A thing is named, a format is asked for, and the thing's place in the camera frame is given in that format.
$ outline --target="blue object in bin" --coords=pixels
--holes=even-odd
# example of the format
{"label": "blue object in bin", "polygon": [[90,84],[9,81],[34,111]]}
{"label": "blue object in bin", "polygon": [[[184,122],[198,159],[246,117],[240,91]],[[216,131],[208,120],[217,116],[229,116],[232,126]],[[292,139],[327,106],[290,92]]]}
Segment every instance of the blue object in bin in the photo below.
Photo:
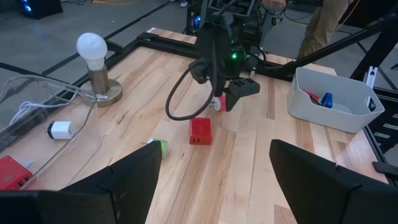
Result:
{"label": "blue object in bin", "polygon": [[321,105],[331,108],[333,106],[333,95],[331,93],[326,93],[321,100]]}

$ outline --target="red block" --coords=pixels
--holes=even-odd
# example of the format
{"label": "red block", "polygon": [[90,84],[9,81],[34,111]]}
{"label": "red block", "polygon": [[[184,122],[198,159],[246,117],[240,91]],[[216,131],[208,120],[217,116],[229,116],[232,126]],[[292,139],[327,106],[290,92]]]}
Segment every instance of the red block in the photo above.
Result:
{"label": "red block", "polygon": [[319,96],[309,92],[309,91],[304,91],[306,92],[308,95],[310,95],[315,101],[319,102]]}
{"label": "red block", "polygon": [[33,174],[9,156],[0,159],[0,190],[19,190]]}
{"label": "red block", "polygon": [[210,118],[192,118],[189,121],[189,144],[210,145],[211,136]]}

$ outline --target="khaki pants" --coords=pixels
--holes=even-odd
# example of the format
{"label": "khaki pants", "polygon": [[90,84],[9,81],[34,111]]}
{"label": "khaki pants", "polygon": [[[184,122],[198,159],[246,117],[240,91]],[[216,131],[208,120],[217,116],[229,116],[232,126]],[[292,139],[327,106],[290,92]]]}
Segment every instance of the khaki pants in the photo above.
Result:
{"label": "khaki pants", "polygon": [[354,0],[324,0],[323,7],[317,7],[305,31],[297,59],[326,47],[337,23]]}

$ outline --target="green block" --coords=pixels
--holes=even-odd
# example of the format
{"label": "green block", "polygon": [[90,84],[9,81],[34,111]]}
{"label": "green block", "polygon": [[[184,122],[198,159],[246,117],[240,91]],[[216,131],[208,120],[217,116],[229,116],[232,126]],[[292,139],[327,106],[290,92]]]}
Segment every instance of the green block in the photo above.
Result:
{"label": "green block", "polygon": [[167,141],[162,139],[149,139],[148,143],[152,141],[160,141],[160,144],[162,145],[162,159],[165,159],[167,156]]}

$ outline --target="white power adapter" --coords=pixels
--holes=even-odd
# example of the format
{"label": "white power adapter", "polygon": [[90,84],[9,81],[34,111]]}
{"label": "white power adapter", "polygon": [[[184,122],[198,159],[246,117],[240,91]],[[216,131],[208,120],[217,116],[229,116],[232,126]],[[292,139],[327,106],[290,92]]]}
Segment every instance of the white power adapter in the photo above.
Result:
{"label": "white power adapter", "polygon": [[52,121],[47,133],[51,139],[71,139],[75,135],[75,129],[70,121]]}

